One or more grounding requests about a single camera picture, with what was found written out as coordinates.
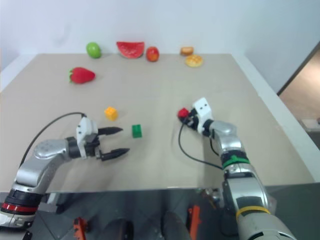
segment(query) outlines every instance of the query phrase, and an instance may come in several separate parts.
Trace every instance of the green cube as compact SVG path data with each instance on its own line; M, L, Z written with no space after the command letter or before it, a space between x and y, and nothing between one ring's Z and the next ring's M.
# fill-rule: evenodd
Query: green cube
M142 138L142 132L141 132L141 125L132 125L132 137L134 139L136 138Z

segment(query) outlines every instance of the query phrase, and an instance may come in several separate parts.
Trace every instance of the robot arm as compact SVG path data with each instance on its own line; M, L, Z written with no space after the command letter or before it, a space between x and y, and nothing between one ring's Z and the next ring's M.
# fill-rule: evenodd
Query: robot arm
M76 128L77 139L68 137L39 143L29 160L20 166L12 189L1 206L0 228L31 227L41 199L62 164L79 157L106 161L127 153L129 148L109 153L102 153L99 148L100 135L115 134L121 130L119 127L98 129L94 121L83 117Z
M236 216L240 240L296 240L290 230L270 213L268 194L231 123L214 120L205 98L178 117L189 128L213 140L224 171L224 207Z

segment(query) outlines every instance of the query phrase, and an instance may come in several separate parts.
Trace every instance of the green apple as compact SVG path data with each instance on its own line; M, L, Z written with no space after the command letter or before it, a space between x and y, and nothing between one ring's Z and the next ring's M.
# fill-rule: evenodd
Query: green apple
M89 42L86 45L86 52L93 59L98 59L101 57L101 49L100 49L99 45L96 44L95 42Z

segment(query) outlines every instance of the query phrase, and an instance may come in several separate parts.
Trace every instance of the yellow stripe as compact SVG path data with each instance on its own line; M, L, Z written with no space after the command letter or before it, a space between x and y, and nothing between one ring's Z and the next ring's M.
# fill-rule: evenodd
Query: yellow stripe
M238 217L240 214L246 212L246 211L262 211L262 212L265 212L267 214L270 214L269 210L266 209L265 207L263 206L245 206L243 208L240 208L237 212L236 212L236 215L235 215L235 219L238 221Z

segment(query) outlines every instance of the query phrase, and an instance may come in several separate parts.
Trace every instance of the red stripe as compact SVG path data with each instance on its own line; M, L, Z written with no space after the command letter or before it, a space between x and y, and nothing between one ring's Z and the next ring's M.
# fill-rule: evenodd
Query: red stripe
M8 203L3 203L2 208L10 211L15 212L22 212L22 213L35 213L38 209L38 207L34 206L16 206Z

